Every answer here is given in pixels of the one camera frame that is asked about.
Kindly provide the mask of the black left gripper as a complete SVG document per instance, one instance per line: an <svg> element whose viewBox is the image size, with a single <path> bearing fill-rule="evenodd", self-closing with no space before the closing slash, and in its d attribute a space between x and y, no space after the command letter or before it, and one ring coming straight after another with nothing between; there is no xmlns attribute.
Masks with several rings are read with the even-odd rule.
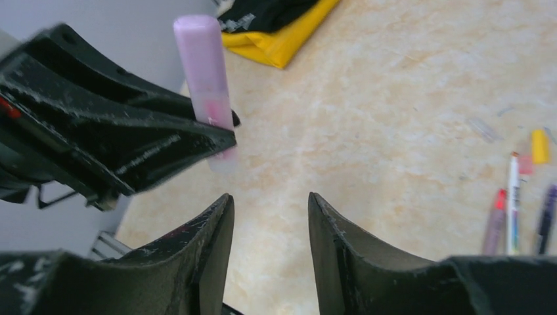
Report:
<svg viewBox="0 0 557 315"><path fill-rule="evenodd" d="M236 144L192 101L117 65L67 24L26 44L31 65L1 68L1 200L37 208L75 195L130 196ZM73 192L49 202L43 185Z"/></svg>

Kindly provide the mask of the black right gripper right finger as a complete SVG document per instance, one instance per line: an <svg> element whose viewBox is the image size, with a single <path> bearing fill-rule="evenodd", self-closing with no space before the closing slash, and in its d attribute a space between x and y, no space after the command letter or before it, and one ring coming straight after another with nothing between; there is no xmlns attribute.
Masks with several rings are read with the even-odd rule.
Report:
<svg viewBox="0 0 557 315"><path fill-rule="evenodd" d="M555 314L556 258L454 256L396 248L308 198L321 314Z"/></svg>

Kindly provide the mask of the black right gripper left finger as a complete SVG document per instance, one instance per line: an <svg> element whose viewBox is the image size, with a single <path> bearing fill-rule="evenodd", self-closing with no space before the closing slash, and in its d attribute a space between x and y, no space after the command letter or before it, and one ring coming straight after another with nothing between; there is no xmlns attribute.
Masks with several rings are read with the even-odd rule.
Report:
<svg viewBox="0 0 557 315"><path fill-rule="evenodd" d="M223 302L234 199L118 259L3 252L2 314L233 314Z"/></svg>

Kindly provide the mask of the pink highlighter pen body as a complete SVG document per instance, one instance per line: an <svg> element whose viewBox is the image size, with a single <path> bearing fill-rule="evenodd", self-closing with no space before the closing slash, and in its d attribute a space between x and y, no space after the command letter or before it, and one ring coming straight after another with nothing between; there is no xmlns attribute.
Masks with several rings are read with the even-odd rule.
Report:
<svg viewBox="0 0 557 315"><path fill-rule="evenodd" d="M216 18L178 17L173 31L197 121L234 129L221 28Z"/></svg>

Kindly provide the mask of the clear pen cap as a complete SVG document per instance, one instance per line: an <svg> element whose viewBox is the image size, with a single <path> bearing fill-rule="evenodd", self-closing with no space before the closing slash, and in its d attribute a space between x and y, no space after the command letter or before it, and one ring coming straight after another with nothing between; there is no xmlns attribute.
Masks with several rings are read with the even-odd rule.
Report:
<svg viewBox="0 0 557 315"><path fill-rule="evenodd" d="M472 117L466 120L467 124L473 129L484 141L493 143L500 141L503 137L500 136L490 125L486 124L484 120Z"/></svg>

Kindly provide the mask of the dark purple gel pen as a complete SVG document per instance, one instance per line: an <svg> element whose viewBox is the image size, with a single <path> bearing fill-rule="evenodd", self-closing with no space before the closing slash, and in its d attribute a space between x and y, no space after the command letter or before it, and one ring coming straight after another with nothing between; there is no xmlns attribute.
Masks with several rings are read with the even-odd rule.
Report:
<svg viewBox="0 0 557 315"><path fill-rule="evenodd" d="M548 248L548 241L552 230L556 208L556 184L551 184L547 190L543 206L541 209L541 217L537 229L536 253L544 255Z"/></svg>

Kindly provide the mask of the mauve pen with red tip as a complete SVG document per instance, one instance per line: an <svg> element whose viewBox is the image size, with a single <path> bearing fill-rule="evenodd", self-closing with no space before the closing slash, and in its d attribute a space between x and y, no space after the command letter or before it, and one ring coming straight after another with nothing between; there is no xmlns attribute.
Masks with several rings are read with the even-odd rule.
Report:
<svg viewBox="0 0 557 315"><path fill-rule="evenodd" d="M486 225L485 237L481 253L483 255L495 255L499 246L502 233L506 206L506 190L500 189L495 196L493 206L489 213Z"/></svg>

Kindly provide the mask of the white rainbow marker pen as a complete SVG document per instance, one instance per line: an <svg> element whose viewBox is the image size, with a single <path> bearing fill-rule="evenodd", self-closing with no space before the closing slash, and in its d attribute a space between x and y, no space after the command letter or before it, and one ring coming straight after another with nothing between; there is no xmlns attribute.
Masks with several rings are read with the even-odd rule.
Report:
<svg viewBox="0 0 557 315"><path fill-rule="evenodd" d="M518 209L520 207L519 154L512 152L508 168L507 206L506 206L506 253L517 255L518 245Z"/></svg>

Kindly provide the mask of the pink pen cap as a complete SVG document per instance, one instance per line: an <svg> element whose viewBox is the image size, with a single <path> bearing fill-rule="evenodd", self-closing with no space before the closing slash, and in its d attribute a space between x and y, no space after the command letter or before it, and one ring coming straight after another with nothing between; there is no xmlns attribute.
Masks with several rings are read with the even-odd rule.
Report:
<svg viewBox="0 0 557 315"><path fill-rule="evenodd" d="M531 145L528 142L521 142L517 149L519 174L531 175L533 173L533 158L531 154Z"/></svg>

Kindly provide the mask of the yellow pen cap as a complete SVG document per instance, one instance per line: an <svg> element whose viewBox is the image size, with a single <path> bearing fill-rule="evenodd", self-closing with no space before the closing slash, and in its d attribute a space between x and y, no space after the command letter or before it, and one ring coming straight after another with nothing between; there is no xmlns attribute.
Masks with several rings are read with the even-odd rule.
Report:
<svg viewBox="0 0 557 315"><path fill-rule="evenodd" d="M534 164L545 164L550 161L549 141L543 129L535 129L531 133L531 153Z"/></svg>

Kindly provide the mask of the black folded cloth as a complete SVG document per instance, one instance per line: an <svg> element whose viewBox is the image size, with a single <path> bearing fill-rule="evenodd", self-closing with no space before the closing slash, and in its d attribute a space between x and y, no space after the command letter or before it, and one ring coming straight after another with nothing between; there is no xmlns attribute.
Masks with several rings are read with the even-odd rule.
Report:
<svg viewBox="0 0 557 315"><path fill-rule="evenodd" d="M217 20L225 33L273 33L316 5L313 0L222 1Z"/></svg>

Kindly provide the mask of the yellow folded cloth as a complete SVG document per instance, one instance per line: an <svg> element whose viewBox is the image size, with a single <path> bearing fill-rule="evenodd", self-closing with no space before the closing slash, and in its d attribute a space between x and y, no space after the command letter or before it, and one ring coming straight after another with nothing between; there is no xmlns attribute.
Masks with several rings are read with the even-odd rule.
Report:
<svg viewBox="0 0 557 315"><path fill-rule="evenodd" d="M338 0L317 1L298 19L273 33L223 32L223 46L248 60L284 69L338 3Z"/></svg>

